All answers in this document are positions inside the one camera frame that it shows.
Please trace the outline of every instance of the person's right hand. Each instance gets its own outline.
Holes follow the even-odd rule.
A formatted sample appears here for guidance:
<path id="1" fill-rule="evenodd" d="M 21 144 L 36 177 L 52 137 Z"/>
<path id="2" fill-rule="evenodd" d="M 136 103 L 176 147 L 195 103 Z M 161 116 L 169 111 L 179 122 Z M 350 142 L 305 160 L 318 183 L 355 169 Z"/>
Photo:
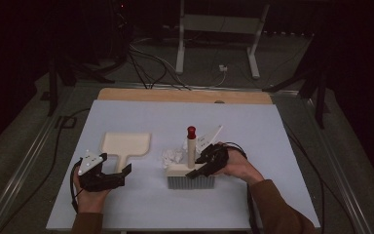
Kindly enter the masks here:
<path id="1" fill-rule="evenodd" d="M 250 186 L 264 180 L 264 177 L 244 158 L 241 152 L 231 148 L 227 150 L 229 153 L 227 165 L 215 173 L 215 175 L 225 174 L 227 176 L 235 176 L 244 180 Z"/>

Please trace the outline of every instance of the dustpan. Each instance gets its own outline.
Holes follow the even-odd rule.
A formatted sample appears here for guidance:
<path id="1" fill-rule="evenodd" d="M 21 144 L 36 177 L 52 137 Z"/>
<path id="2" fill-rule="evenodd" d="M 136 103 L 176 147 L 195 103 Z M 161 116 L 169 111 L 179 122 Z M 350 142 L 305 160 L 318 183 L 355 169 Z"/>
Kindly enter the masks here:
<path id="1" fill-rule="evenodd" d="M 115 173 L 120 173 L 129 157 L 140 157 L 148 152 L 150 139 L 151 134 L 105 133 L 100 150 L 118 157 Z"/>

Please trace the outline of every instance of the brush handle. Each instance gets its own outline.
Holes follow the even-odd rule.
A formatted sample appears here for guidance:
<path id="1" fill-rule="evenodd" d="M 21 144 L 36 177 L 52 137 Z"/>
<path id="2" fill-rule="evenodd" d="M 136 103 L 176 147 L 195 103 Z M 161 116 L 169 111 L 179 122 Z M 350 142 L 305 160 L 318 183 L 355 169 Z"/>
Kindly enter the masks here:
<path id="1" fill-rule="evenodd" d="M 190 126 L 188 127 L 187 132 L 187 167 L 189 169 L 194 169 L 196 165 L 196 128 Z"/>

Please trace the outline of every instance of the brush bristles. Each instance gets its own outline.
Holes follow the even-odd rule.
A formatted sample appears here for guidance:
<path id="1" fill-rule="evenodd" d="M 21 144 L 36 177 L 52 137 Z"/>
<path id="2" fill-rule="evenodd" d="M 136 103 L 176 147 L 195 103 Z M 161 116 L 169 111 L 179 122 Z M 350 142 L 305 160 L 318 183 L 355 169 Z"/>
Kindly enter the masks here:
<path id="1" fill-rule="evenodd" d="M 169 189 L 210 189 L 214 188 L 214 176 L 198 176 L 194 179 L 186 176 L 168 176 Z"/>

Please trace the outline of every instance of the white desk frame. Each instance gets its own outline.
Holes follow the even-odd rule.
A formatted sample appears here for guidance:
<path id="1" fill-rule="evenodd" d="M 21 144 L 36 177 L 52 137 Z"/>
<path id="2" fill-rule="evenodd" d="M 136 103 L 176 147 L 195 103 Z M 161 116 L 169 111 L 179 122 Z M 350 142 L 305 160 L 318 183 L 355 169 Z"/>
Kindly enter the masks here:
<path id="1" fill-rule="evenodd" d="M 260 78 L 260 73 L 257 67 L 257 62 L 254 53 L 256 51 L 257 44 L 259 43 L 260 36 L 262 34 L 266 16 L 269 12 L 269 7 L 270 5 L 268 4 L 266 4 L 263 7 L 263 11 L 259 19 L 199 16 L 184 14 L 184 0 L 180 0 L 180 31 L 178 39 L 179 42 L 175 72 L 178 75 L 181 75 L 184 70 L 185 30 L 247 33 L 254 34 L 253 44 L 247 48 L 247 56 L 250 65 L 251 76 L 256 79 Z"/>

